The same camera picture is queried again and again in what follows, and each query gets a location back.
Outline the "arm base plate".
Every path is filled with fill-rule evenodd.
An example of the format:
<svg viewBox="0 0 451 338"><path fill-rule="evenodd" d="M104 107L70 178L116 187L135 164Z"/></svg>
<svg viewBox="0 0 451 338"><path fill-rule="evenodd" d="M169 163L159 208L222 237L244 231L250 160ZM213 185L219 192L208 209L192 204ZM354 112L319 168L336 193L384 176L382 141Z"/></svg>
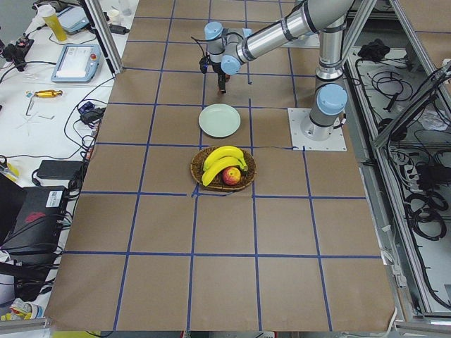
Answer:
<svg viewBox="0 0 451 338"><path fill-rule="evenodd" d="M329 127L319 127L310 119L310 108L288 108L292 148L299 151L346 151L340 119Z"/></svg>

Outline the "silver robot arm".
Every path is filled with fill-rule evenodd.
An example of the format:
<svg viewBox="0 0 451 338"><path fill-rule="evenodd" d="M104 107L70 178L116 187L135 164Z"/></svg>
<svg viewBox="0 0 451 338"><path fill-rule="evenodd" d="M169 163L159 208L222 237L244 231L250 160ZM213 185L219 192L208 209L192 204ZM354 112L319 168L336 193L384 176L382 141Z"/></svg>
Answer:
<svg viewBox="0 0 451 338"><path fill-rule="evenodd" d="M297 1L281 19L253 32L249 28L225 28L220 22L204 26L206 44L199 69L212 69L218 76L220 93L226 82L241 67L278 47L310 49L318 44L319 59L315 69L316 88L313 106L301 119L299 128L312 142L324 142L345 121L348 95L342 84L344 32L352 1Z"/></svg>

